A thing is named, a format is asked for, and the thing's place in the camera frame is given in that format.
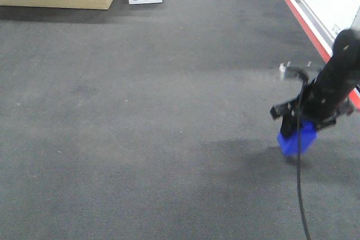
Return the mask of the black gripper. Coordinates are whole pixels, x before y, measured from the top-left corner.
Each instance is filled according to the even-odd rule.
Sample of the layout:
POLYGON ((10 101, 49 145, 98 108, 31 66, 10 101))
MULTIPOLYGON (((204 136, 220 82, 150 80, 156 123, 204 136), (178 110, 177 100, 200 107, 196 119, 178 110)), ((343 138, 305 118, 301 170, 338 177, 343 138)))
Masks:
POLYGON ((274 105, 270 109, 273 120, 281 119, 280 133, 290 138, 300 126, 300 120, 312 122, 315 129, 334 126, 341 116, 349 116, 355 112, 355 106, 348 97, 343 99, 320 98, 313 95, 297 97, 274 105))

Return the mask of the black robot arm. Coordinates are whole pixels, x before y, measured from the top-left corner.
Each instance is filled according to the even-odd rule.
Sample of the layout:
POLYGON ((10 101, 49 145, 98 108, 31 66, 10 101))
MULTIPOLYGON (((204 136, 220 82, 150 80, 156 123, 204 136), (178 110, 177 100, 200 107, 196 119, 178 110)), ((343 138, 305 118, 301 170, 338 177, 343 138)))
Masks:
POLYGON ((301 94, 270 110, 272 119, 282 117, 280 134, 283 137, 289 138, 296 131, 298 120, 309 121, 315 130, 320 130, 335 125, 339 116, 354 111, 345 100, 359 84, 359 31, 342 30, 334 40, 332 52, 330 60, 312 81, 305 69, 280 68, 286 79, 298 78, 304 82, 301 94))

